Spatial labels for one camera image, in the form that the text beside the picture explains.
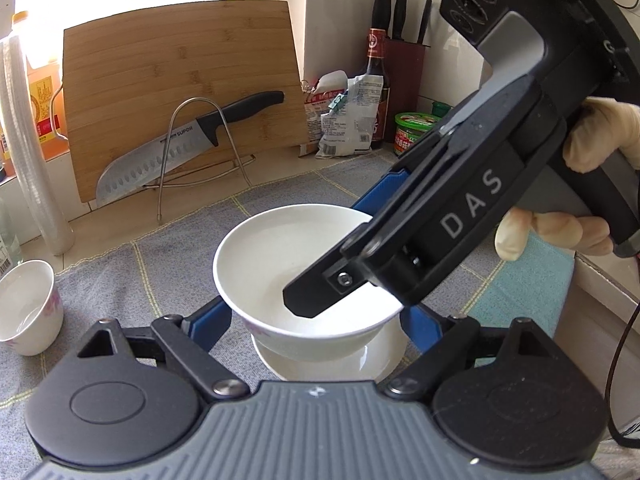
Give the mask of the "white bowl pink flower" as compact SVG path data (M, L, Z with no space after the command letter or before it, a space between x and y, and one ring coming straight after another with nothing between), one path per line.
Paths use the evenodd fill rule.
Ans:
M1 279L1 343L20 356L45 352L61 331L64 311L52 266L28 260Z
M340 246L370 214L329 204L295 204L255 214L219 243L217 292L255 341L302 362L346 359L398 330L401 303L347 270L330 270Z

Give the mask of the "white plastic food bag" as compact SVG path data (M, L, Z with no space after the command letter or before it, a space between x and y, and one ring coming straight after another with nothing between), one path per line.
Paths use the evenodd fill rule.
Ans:
M348 78L347 89L334 98L321 117L318 158L348 157L371 149L378 85L366 74Z

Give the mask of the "green lid sauce jar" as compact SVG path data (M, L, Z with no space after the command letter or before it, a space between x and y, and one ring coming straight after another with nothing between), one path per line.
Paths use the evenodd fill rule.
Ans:
M439 122L439 118L426 113L408 112L395 116L396 133L394 137L394 152L397 156L405 153L432 130Z

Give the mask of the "teal cloth under mat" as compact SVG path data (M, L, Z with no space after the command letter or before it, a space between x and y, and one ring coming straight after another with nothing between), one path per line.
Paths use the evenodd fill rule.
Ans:
M574 274L574 252L528 237L518 260L498 258L494 239L486 238L461 267L480 279L462 312L484 326L506 327L514 318L532 318L548 335L558 327Z

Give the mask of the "red white snack bag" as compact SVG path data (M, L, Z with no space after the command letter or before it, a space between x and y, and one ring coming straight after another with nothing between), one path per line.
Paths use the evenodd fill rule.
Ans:
M344 70L334 70L321 76L314 84L303 80L300 86L304 95L307 122L307 141L299 145L299 157L314 154L322 138L321 117L329 111L336 96L347 89L348 77Z

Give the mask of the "dark soy sauce bottle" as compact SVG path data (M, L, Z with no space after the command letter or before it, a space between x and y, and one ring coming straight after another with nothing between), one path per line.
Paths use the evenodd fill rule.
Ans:
M388 97L390 96L390 83L386 75L385 62L386 31L371 27L368 33L368 65L366 75L371 82L378 85L378 106L371 138L372 150L382 148L387 122Z

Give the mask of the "dark red knife block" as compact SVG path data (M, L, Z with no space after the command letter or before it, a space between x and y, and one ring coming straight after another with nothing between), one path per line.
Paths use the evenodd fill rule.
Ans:
M402 39L406 20L407 0L374 0L372 24L384 32L384 70L390 83L384 141L392 142L396 126L395 116L414 112L426 52L424 37L431 17L432 0L425 0L416 41Z

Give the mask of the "clear glass jar yellow label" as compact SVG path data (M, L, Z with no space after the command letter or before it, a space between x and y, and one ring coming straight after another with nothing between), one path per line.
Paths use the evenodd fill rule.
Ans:
M0 276L23 262L20 241L15 232L8 205L0 200Z

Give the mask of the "tall cling film roll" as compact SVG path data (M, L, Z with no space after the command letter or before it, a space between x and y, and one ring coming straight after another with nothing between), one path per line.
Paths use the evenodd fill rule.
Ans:
M62 256L75 235L54 195L32 118L26 56L20 37L1 39L1 116L18 183L47 248Z

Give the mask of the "bamboo cutting board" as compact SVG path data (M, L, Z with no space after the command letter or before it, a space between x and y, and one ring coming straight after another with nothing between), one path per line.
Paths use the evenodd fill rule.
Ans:
M208 112L280 90L284 102L219 129L219 146L186 168L307 141L288 4L219 0L172 4L65 29L63 96L78 194L88 203L106 166Z

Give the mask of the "orange cooking oil bottle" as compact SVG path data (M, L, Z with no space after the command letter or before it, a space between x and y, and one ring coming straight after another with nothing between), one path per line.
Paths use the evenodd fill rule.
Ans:
M68 151L61 36L26 10L12 16L12 32L26 56L32 118L43 157L50 160Z

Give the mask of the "black handled santoku knife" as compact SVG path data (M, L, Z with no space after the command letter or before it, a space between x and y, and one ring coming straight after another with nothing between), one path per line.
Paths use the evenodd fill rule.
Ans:
M251 94L220 110L197 117L183 126L170 126L168 133L113 160L96 184L96 204L113 203L163 177L210 148L218 148L217 130L228 130L229 122L240 122L267 107L284 102L280 90Z

